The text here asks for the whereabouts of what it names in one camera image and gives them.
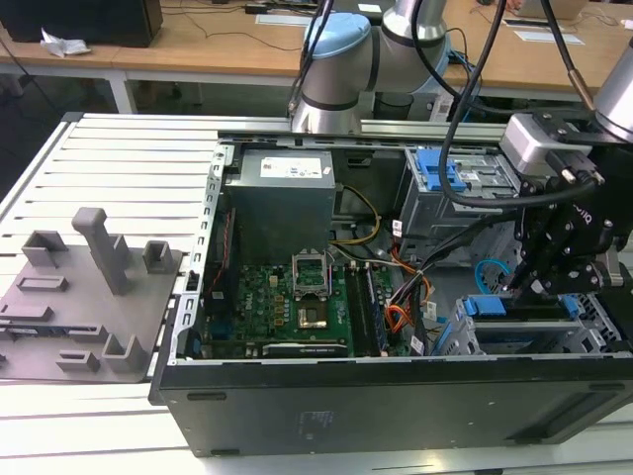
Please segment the white desk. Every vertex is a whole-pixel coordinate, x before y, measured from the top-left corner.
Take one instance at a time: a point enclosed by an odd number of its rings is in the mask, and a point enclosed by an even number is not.
[[[124,233],[130,246],[161,238],[189,251],[216,130],[263,122],[86,115],[62,123],[0,205],[0,293],[22,267],[20,247],[33,229],[60,230],[64,241],[80,242],[69,223],[88,203],[106,209],[109,231]],[[281,120],[267,123],[287,129]],[[441,137],[446,126],[372,122],[364,128]],[[490,138],[500,131],[470,126],[461,134]],[[182,284],[179,279],[174,293]],[[147,402],[148,389],[0,381],[0,474],[633,473],[633,406],[562,445],[197,459],[167,409]]]

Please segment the wooden desk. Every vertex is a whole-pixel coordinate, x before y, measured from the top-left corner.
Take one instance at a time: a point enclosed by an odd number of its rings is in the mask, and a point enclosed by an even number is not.
[[[495,6],[482,7],[475,0],[448,0],[444,18],[449,28],[461,28],[465,31],[472,62],[479,59],[495,9]],[[598,18],[590,16],[598,14],[599,10],[616,20],[618,26],[605,26]],[[592,91],[600,88],[631,39],[632,33],[624,30],[620,20],[632,18],[631,5],[592,3],[585,8],[580,18],[561,22],[566,29],[564,33],[573,34],[585,43],[584,46],[569,45],[568,48]],[[574,89],[556,45],[525,42],[515,33],[518,30],[506,25],[499,29],[495,46],[484,69],[483,95],[491,89],[514,90],[513,94],[501,95],[526,98],[535,98],[539,93],[573,93]],[[463,40],[459,32],[452,32],[451,40],[454,48],[463,50]],[[450,83],[456,85],[463,85],[466,80],[463,68],[456,65],[449,67],[446,77]]]
[[[184,0],[183,5],[201,6],[194,0]],[[162,30],[149,48],[91,46],[93,52],[89,54],[58,58],[37,44],[13,43],[5,31],[0,35],[32,74],[110,81],[121,113],[136,110],[131,80],[290,85],[298,72],[304,28],[257,25],[255,16],[231,11],[231,5],[238,7],[241,2],[221,7],[229,8],[228,13],[218,9],[214,10],[216,13],[202,14],[187,9],[190,13],[184,15],[180,0],[163,0],[166,8]],[[618,23],[633,18],[633,7],[625,5],[591,4],[586,12],[597,14],[598,8]],[[466,32],[472,61],[481,53],[494,12],[495,7],[481,7],[476,0],[447,2],[446,23],[449,28],[459,27]],[[586,43],[570,46],[570,52],[589,87],[596,90],[620,57],[631,33],[621,26],[607,27],[592,16],[564,23],[567,33]],[[248,33],[289,50],[235,33]],[[463,48],[457,33],[451,34],[451,40],[455,48]],[[0,50],[2,72],[21,73],[4,50]],[[454,85],[465,82],[463,69],[456,65],[449,67],[446,77]],[[497,35],[484,70],[481,95],[577,100],[556,46],[524,42],[507,26],[502,26]]]
[[[297,74],[304,28],[258,25],[254,15],[234,9],[212,14],[187,10],[190,13],[183,15],[179,0],[162,0],[162,4],[174,8],[169,9],[169,15],[163,13],[162,29],[151,47],[122,47],[113,58],[114,67],[260,76]],[[239,33],[253,35],[273,47]]]

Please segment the black box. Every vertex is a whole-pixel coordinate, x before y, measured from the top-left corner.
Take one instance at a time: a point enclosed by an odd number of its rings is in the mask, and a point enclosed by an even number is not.
[[[67,40],[146,48],[160,30],[160,0],[0,0],[14,42],[39,42],[42,28]]]

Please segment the paper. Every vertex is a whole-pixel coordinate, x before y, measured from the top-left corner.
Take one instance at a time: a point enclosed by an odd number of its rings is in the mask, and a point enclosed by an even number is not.
[[[323,178],[320,158],[267,156],[261,160],[262,178]]]
[[[365,13],[382,13],[383,12],[380,9],[380,5],[374,5],[371,3],[359,3],[358,9],[361,12],[365,12]]]
[[[394,236],[396,238],[401,238],[403,236],[403,222],[399,220],[394,220],[392,222],[392,228],[394,230]]]
[[[90,49],[83,40],[65,40],[64,38],[49,35],[42,28],[42,40],[40,45],[48,50],[51,54],[59,57],[65,57],[73,54],[84,54],[90,52]]]
[[[555,43],[554,35],[551,33],[542,33],[542,32],[515,32],[519,38],[524,40],[525,42],[536,42],[536,43]],[[563,39],[567,45],[584,45],[578,37],[574,35],[563,35]]]
[[[424,317],[437,322],[437,304],[435,302],[426,303],[426,312],[424,313]]]
[[[411,348],[413,348],[420,356],[424,354],[424,343],[422,343],[415,335],[411,337]]]
[[[293,15],[257,15],[255,23],[260,25],[282,25],[286,27],[306,27],[312,17],[299,17]]]

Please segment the power supply label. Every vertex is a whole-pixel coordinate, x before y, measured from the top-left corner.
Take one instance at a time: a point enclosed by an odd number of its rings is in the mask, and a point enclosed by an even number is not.
[[[320,158],[267,156],[261,160],[262,178],[323,178]]]

